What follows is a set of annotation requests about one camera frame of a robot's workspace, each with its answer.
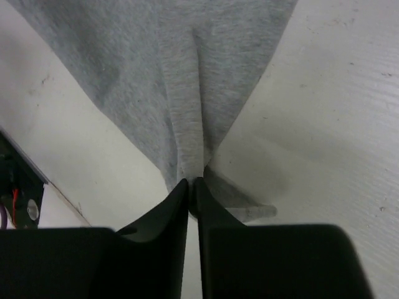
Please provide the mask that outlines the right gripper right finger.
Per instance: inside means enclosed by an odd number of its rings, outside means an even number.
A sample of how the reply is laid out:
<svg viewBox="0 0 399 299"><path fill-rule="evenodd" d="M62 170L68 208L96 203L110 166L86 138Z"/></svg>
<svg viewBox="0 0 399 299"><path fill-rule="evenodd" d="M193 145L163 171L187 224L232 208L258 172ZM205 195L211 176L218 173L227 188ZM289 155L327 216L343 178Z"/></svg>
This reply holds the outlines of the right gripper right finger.
<svg viewBox="0 0 399 299"><path fill-rule="evenodd" d="M193 185L204 298L372 298L348 235L331 224L247 226Z"/></svg>

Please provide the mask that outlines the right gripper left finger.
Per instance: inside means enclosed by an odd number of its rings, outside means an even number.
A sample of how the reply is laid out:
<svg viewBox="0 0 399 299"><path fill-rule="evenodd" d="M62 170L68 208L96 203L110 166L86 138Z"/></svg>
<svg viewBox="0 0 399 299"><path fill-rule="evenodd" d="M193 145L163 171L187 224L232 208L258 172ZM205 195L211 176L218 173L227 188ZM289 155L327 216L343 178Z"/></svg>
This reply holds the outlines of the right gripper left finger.
<svg viewBox="0 0 399 299"><path fill-rule="evenodd" d="M135 222L1 232L2 298L179 298L188 182Z"/></svg>

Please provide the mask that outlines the grey tank top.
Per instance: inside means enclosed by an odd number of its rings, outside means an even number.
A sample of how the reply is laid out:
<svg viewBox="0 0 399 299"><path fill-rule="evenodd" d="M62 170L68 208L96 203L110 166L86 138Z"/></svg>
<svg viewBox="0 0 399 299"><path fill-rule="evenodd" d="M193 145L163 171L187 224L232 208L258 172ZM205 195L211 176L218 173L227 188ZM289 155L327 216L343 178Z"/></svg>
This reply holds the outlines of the grey tank top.
<svg viewBox="0 0 399 299"><path fill-rule="evenodd" d="M12 1L94 105L160 170L202 177L241 222L277 210L209 167L295 1Z"/></svg>

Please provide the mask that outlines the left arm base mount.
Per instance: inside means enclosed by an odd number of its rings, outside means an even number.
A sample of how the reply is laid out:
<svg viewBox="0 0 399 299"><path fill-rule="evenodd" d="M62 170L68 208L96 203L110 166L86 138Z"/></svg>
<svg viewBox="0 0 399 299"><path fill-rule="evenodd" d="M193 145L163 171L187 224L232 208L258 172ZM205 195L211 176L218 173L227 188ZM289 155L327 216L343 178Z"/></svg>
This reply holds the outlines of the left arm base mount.
<svg viewBox="0 0 399 299"><path fill-rule="evenodd" d="M37 229L45 176L1 130L1 229Z"/></svg>

